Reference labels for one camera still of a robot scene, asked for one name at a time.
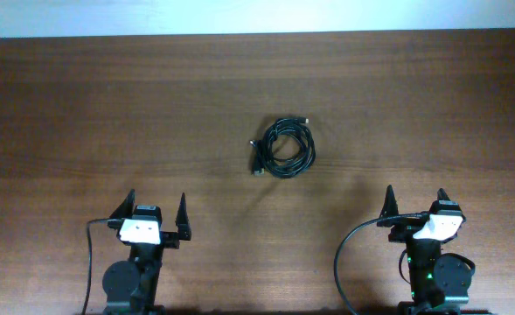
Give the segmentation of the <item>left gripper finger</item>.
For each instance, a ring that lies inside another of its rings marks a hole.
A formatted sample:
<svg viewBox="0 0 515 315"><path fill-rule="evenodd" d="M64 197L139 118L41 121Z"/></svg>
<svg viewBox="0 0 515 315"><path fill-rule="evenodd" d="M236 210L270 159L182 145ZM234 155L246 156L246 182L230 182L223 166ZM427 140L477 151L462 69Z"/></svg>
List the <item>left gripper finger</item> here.
<svg viewBox="0 0 515 315"><path fill-rule="evenodd" d="M186 209L186 196L184 192L181 196L175 223L177 227L178 239L180 241L190 241L191 225L189 222L188 213Z"/></svg>
<svg viewBox="0 0 515 315"><path fill-rule="evenodd" d="M109 219L121 220L129 218L133 213L135 198L136 191L134 189L131 189L127 194L127 197L124 199L124 201L114 210L114 212L111 213Z"/></svg>

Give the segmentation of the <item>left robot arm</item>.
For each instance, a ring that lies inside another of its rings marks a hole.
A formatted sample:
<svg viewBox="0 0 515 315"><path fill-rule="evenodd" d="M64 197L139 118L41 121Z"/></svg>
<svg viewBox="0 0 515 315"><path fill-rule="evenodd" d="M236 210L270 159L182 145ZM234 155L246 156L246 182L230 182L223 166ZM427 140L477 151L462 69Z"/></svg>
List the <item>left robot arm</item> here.
<svg viewBox="0 0 515 315"><path fill-rule="evenodd" d="M164 315L165 308L156 303L164 251L178 249L180 242L191 239L191 226L182 196L175 219L175 231L162 230L159 206L135 203L135 191L108 218L108 227L117 239L129 247L129 257L113 263L102 278L107 296L105 314Z"/></svg>

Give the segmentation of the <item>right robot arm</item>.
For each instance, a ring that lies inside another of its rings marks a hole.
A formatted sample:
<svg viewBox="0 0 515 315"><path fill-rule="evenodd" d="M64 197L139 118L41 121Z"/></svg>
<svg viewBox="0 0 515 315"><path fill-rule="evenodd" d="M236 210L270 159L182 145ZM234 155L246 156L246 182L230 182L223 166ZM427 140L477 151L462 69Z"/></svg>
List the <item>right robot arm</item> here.
<svg viewBox="0 0 515 315"><path fill-rule="evenodd" d="M390 242L403 243L401 260L407 260L412 300L398 304L398 313L459 314L469 302L468 289L476 265L468 258L443 253L442 245L457 237L466 221L463 211L443 189L429 210L399 213L393 188L386 189L379 227L390 228Z"/></svg>

